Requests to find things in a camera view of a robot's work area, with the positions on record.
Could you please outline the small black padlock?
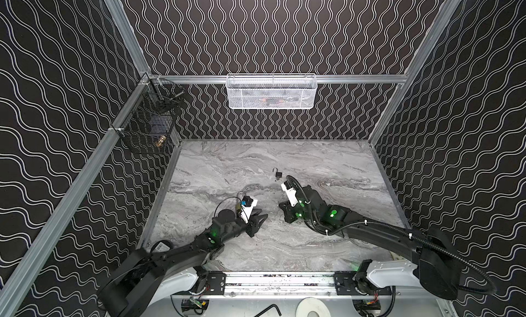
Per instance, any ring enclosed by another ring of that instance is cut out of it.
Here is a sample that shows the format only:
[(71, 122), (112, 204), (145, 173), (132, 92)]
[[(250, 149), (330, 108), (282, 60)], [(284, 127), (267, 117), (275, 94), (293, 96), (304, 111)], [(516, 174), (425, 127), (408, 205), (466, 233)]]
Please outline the small black padlock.
[(275, 181), (278, 181), (278, 180), (280, 180), (282, 178), (283, 173), (281, 171), (279, 171), (278, 168), (276, 168), (276, 167), (273, 168), (272, 172), (274, 174)]

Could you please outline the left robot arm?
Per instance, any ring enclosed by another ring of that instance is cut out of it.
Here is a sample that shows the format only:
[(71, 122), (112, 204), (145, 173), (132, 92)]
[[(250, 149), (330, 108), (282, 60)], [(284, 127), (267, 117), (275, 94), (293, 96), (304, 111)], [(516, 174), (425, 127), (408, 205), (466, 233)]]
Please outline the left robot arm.
[(258, 208), (247, 222), (232, 210), (222, 210), (189, 244), (164, 252), (137, 249), (103, 282), (97, 301), (110, 316), (141, 316), (164, 280), (216, 259), (228, 240), (243, 233), (254, 237), (267, 218)]

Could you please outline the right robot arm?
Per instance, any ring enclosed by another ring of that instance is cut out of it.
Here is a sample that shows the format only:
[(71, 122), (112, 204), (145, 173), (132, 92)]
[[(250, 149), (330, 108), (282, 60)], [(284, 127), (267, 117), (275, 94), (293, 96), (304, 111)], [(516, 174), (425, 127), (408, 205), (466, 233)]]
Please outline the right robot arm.
[(455, 300), (460, 292), (494, 295), (497, 286), (482, 269), (459, 255), (439, 229), (422, 232), (367, 218), (347, 207), (326, 203), (310, 186), (298, 187), (285, 181), (287, 199), (279, 204), (287, 223), (303, 220), (323, 236), (340, 236), (374, 244), (401, 256), (409, 268), (395, 272), (378, 262), (363, 262), (362, 283), (369, 287), (420, 286), (441, 299)]

